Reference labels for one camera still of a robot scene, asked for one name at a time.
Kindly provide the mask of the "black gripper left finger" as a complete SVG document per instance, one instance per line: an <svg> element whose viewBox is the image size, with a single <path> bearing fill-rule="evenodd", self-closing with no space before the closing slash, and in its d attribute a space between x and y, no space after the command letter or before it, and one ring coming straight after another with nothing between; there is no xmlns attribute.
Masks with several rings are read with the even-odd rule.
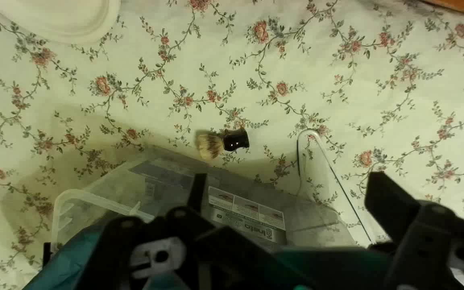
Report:
<svg viewBox="0 0 464 290"><path fill-rule="evenodd" d="M117 218L76 290L316 290L318 284L229 226L200 216L207 176L186 206L144 222Z"/></svg>

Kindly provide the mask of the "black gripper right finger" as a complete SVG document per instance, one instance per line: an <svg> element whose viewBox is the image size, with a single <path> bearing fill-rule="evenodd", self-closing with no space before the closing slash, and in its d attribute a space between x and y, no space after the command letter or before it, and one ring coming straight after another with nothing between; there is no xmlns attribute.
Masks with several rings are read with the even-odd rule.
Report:
<svg viewBox="0 0 464 290"><path fill-rule="evenodd" d="M416 200L386 173L371 173L366 210L397 247L386 290L463 290L464 219L453 210Z"/></svg>

